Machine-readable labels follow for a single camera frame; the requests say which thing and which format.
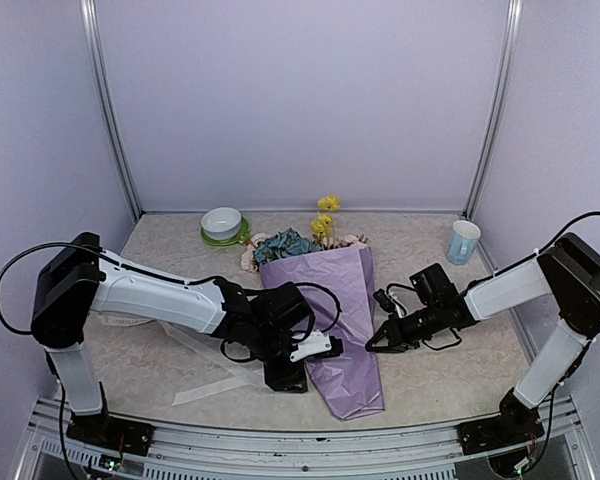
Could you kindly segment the front aluminium rail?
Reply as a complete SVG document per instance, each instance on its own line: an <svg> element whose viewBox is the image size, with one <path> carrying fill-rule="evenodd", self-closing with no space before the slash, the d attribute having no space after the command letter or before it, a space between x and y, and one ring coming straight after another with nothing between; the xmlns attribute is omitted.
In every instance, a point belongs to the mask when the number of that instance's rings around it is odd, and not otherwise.
<svg viewBox="0 0 600 480"><path fill-rule="evenodd" d="M90 470L110 479L453 479L471 467L492 476L489 453L464 454L457 422L389 429L273 432L153 421L146 455L59 439L60 402L40 399L11 478L71 478Z"/></svg>

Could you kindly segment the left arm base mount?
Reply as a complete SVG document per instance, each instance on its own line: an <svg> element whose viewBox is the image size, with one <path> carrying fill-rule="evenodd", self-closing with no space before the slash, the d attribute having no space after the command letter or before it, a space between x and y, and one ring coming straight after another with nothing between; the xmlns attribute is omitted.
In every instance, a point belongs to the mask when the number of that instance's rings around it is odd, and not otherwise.
<svg viewBox="0 0 600 480"><path fill-rule="evenodd" d="M154 434L148 423L117 417L75 417L67 436L88 445L123 454L146 456Z"/></svg>

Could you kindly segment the white ceramic bowl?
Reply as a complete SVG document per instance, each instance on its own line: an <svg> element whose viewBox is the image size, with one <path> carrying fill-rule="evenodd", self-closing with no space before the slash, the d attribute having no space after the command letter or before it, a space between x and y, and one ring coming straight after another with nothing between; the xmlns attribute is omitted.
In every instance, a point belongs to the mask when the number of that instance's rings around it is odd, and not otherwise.
<svg viewBox="0 0 600 480"><path fill-rule="evenodd" d="M235 237L242 224L241 213L231 207L219 207L206 212L201 219L205 235L215 241L226 241Z"/></svg>

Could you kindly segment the aluminium frame post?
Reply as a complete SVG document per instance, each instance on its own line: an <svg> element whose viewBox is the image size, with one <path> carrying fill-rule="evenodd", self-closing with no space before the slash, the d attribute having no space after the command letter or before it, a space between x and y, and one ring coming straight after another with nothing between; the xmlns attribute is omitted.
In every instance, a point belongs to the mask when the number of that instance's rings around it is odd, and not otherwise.
<svg viewBox="0 0 600 480"><path fill-rule="evenodd" d="M81 0L80 12L95 79L97 97L103 116L106 135L113 154L114 167L119 177L123 196L131 217L137 223L144 211L124 149L110 90L103 44L98 22L97 4L94 0Z"/></svg>
<svg viewBox="0 0 600 480"><path fill-rule="evenodd" d="M508 2L503 42L494 93L487 117L486 130L480 147L478 164L462 211L466 219L473 219L475 217L481 195L486 185L499 127L506 107L507 91L514 66L522 11L523 2L521 0L510 0Z"/></svg>

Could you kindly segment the light blue mug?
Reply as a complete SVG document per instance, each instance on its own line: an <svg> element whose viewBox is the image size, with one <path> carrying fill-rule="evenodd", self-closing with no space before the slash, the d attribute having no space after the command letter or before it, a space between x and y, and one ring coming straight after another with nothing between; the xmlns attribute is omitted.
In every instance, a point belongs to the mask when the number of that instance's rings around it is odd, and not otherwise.
<svg viewBox="0 0 600 480"><path fill-rule="evenodd" d="M446 258L453 265L466 265L481 237L481 229L467 220L456 220L452 225Z"/></svg>

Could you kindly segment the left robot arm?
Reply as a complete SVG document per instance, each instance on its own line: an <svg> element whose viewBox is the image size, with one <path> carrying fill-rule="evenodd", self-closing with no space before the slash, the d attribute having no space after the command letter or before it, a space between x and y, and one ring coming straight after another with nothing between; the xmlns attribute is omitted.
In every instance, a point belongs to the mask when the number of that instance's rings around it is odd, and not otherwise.
<svg viewBox="0 0 600 480"><path fill-rule="evenodd" d="M17 254L0 270L0 289L17 262L49 249L58 253L38 274L29 328L10 325L1 303L0 322L44 348L74 423L98 444L113 443L120 424L108 413L85 345L84 325L92 313L163 321L216 338L223 346L238 344L248 350L247 362L262 364L264 383L274 392L306 392L305 361L343 353L340 339L329 329L318 329L316 313L302 293L305 282L246 289L219 275L174 276L104 249L92 232Z"/></svg>

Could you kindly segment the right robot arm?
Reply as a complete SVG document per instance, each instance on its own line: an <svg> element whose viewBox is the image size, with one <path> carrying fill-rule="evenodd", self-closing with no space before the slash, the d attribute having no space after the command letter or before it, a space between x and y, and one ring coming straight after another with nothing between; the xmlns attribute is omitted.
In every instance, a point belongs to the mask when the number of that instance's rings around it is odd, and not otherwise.
<svg viewBox="0 0 600 480"><path fill-rule="evenodd" d="M407 314L384 290L374 297L387 320L366 343L371 353L402 353L442 331L458 332L540 297L550 296L559 320L527 373L490 418L491 433L515 442L538 421L542 401L579 366L600 334L600 254L563 227L526 258L458 291L440 264L410 278L421 309Z"/></svg>

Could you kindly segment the clear printed cellophane wrap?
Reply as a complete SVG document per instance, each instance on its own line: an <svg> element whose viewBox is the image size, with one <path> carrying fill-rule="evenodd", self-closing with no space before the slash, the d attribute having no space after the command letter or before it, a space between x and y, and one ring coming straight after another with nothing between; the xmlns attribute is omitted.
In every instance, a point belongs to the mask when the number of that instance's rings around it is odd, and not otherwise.
<svg viewBox="0 0 600 480"><path fill-rule="evenodd" d="M162 407L196 403L228 392L269 394L260 364L240 366L218 340L191 329L131 316L96 315L89 333L96 370L108 390L138 395Z"/></svg>

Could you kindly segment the pink fake rose bunch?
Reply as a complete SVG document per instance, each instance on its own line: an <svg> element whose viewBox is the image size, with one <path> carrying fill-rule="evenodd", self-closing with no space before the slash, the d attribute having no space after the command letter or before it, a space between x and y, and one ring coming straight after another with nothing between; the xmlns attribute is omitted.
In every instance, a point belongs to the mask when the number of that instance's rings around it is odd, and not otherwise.
<svg viewBox="0 0 600 480"><path fill-rule="evenodd" d="M268 238L266 233L258 233L247 239L244 243L246 246L245 252L241 255L241 269L255 274L259 271L259 266L255 259L255 252L259 246Z"/></svg>

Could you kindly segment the blue fake flower bunch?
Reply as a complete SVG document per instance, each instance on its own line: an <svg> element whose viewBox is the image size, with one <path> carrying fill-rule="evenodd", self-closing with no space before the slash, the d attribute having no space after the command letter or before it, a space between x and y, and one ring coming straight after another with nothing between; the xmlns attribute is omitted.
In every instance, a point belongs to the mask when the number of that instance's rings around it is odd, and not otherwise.
<svg viewBox="0 0 600 480"><path fill-rule="evenodd" d="M254 261L262 266L276 260L320 252L321 247L292 228L263 240L254 251Z"/></svg>

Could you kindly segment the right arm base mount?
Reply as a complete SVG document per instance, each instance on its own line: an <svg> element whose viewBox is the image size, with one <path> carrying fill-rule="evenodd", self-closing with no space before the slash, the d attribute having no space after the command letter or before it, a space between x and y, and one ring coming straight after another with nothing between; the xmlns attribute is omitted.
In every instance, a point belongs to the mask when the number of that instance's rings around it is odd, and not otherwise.
<svg viewBox="0 0 600 480"><path fill-rule="evenodd" d="M506 426L497 416L463 422L457 426L457 433L463 454L472 455L527 442L532 437L542 437L545 431L538 420Z"/></svg>

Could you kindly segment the right aluminium frame post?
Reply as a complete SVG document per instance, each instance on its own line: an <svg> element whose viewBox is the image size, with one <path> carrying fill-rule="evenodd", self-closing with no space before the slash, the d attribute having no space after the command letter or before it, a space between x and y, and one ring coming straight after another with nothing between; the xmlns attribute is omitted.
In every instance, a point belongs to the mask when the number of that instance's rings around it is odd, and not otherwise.
<svg viewBox="0 0 600 480"><path fill-rule="evenodd" d="M503 42L494 93L487 117L486 130L480 147L478 164L462 211L466 219L473 219L475 217L481 195L486 185L499 127L506 107L507 91L514 66L522 11L523 2L521 0L510 0L508 2Z"/></svg>

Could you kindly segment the yellow fake flower stem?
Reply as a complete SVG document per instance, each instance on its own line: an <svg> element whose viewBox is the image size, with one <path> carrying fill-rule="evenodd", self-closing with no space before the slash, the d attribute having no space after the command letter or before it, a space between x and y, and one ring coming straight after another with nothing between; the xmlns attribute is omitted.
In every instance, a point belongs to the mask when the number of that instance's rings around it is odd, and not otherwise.
<svg viewBox="0 0 600 480"><path fill-rule="evenodd" d="M334 214L341 209L341 200L336 195L321 197L316 202L318 212L310 223L315 242L327 249L336 245Z"/></svg>

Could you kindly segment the purple wrapping paper sheet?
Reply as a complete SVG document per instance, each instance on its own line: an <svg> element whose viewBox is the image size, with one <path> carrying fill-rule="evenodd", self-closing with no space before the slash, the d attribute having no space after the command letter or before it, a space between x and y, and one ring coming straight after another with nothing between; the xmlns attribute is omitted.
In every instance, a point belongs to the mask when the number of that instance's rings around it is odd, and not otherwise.
<svg viewBox="0 0 600 480"><path fill-rule="evenodd" d="M316 328L342 340L340 356L306 363L331 414L346 421L384 411L378 360L366 350L374 334L371 248L353 245L275 260L260 267L260 277L265 288L299 283Z"/></svg>

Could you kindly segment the green plate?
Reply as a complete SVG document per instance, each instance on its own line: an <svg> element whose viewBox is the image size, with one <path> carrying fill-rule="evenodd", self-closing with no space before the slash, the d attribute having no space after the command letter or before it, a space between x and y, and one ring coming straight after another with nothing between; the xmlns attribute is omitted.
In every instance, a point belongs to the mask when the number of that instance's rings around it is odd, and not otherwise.
<svg viewBox="0 0 600 480"><path fill-rule="evenodd" d="M202 240L213 247L225 247L235 244L244 244L250 238L250 224L249 221L243 217L241 220L241 226L238 232L231 238L226 240L212 239L204 228L200 230Z"/></svg>

